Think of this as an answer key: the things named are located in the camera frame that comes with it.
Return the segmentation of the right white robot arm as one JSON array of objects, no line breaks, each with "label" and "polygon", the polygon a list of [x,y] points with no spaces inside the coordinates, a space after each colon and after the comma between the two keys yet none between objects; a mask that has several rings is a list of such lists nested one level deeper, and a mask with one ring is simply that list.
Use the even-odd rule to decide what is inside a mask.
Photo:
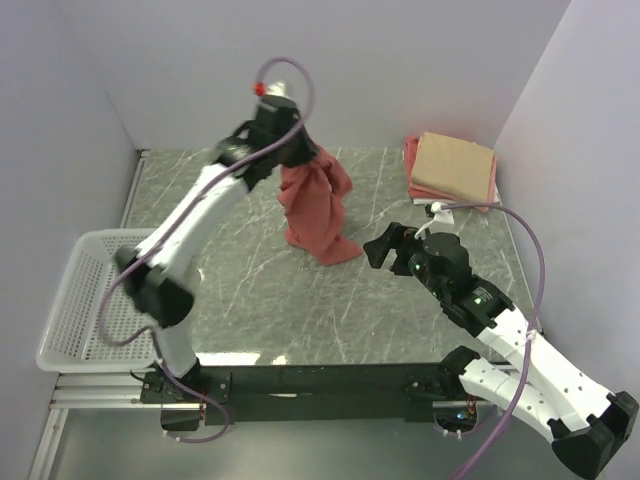
[{"label": "right white robot arm", "polygon": [[467,393],[511,412],[544,437],[575,475],[595,479],[601,474],[631,436],[639,412],[635,398],[592,380],[543,336],[529,331],[513,301],[473,273],[458,236],[393,222],[363,249],[374,269],[394,252],[393,274],[418,280],[449,320],[516,370],[508,374],[459,347],[441,363],[444,395],[460,399]]}]

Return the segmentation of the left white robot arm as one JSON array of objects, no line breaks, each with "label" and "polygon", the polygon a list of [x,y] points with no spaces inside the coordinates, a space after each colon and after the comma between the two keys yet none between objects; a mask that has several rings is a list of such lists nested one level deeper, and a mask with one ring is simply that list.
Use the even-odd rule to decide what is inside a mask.
[{"label": "left white robot arm", "polygon": [[220,141],[175,209],[144,241],[121,247],[118,282],[134,308],[152,320],[148,331],[176,401],[193,399],[204,377],[186,328],[194,306],[184,273],[219,221],[280,165],[299,166],[318,153],[297,104],[282,93],[259,97],[252,119]]}]

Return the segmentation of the red t shirt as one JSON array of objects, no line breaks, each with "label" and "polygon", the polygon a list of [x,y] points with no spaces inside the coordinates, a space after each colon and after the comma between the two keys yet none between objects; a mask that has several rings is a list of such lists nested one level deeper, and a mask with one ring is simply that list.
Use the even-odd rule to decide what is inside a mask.
[{"label": "red t shirt", "polygon": [[324,266],[359,257],[362,248],[342,233],[346,220],[343,200],[352,188],[349,174],[324,148],[304,165],[282,167],[278,201],[287,221],[286,242]]}]

